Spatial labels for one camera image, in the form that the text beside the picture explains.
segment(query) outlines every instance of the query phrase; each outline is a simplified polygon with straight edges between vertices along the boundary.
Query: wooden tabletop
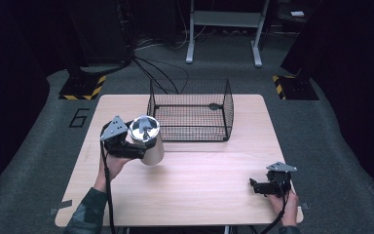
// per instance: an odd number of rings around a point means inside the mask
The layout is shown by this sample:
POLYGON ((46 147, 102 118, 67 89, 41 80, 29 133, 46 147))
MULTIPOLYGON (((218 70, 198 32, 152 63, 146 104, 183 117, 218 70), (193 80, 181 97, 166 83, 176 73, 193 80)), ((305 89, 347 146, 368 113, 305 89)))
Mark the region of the wooden tabletop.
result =
MULTIPOLYGON (((72 200, 72 206, 58 211, 56 225, 66 226, 94 185, 102 126, 115 115, 128 122, 145 114, 148 98, 100 98, 62 200, 72 200)), ((267 182, 266 167, 284 162, 266 104, 259 95, 233 95, 233 101, 234 123, 228 141, 165 141, 160 164, 146 166, 133 160, 125 165, 111 183, 116 225, 246 225, 276 218, 268 199, 255 194, 248 181, 267 182)), ((302 219, 299 209, 298 221, 302 219)), ((108 220, 106 207, 104 225, 108 220)))

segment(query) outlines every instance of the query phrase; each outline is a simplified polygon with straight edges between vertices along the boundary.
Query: dark green sleeve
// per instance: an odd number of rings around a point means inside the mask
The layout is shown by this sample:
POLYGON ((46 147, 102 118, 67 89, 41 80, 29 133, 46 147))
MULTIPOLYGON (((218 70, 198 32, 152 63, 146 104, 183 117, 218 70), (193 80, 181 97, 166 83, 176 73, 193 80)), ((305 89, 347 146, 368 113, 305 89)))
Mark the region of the dark green sleeve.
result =
POLYGON ((63 233, 100 233, 107 195, 91 188, 72 215, 63 233))
POLYGON ((279 234, 301 234, 297 226, 283 226, 279 228, 279 234))

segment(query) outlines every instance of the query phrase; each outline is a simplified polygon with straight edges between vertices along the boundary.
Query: metal canister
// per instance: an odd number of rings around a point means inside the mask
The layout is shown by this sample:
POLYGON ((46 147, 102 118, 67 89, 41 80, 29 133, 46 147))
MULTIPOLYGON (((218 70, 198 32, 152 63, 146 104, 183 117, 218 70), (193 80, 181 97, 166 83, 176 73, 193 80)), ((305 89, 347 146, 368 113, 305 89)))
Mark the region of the metal canister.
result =
POLYGON ((148 166, 159 164, 164 158, 163 140, 160 135, 160 123, 153 117, 143 115, 132 121, 129 128, 134 144, 148 145, 155 139, 156 145, 147 149, 141 162, 148 166))

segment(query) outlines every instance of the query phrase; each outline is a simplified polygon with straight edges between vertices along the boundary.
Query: gray carpet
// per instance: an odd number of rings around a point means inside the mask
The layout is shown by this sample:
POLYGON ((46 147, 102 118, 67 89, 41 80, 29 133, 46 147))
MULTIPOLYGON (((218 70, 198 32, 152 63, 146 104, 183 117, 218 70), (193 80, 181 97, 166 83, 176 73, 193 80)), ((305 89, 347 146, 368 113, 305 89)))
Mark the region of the gray carpet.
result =
MULTIPOLYGON (((178 50, 148 47, 135 54, 180 66, 191 79, 228 78, 234 94, 262 95, 286 163, 299 170, 292 175, 296 191, 301 202, 310 206, 304 210, 302 232, 374 233, 374 183, 341 137, 320 88, 313 82, 318 101, 278 97, 272 76, 287 74, 280 64, 294 38, 269 36, 261 53, 262 68, 253 64, 250 40, 236 36, 197 42, 193 64, 185 63, 187 45, 178 50)), ((186 78, 180 68, 154 63, 170 78, 186 78)), ((145 68, 160 78, 159 72, 148 65, 145 68)), ((51 92, 47 104, 0 176, 0 233, 62 232, 55 226, 55 216, 48 212, 61 202, 99 99, 58 99, 67 78, 66 71, 48 77, 51 92), (89 109, 80 112, 88 117, 83 128, 68 128, 79 108, 89 109)), ((132 63, 107 76, 100 96, 106 94, 149 94, 148 78, 132 63)), ((250 233, 247 227, 239 227, 239 231, 250 233)), ((103 233, 109 233, 109 229, 104 228, 103 233)))

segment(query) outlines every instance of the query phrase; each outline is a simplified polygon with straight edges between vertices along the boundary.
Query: black wire mesh basket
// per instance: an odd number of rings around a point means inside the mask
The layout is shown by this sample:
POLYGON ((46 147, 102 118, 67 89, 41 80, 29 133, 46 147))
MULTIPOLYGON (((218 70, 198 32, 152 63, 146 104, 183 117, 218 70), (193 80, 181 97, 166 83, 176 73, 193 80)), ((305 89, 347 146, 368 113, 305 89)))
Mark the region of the black wire mesh basket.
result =
POLYGON ((227 141, 234 106, 228 79, 151 80, 147 115, 166 141, 227 141))

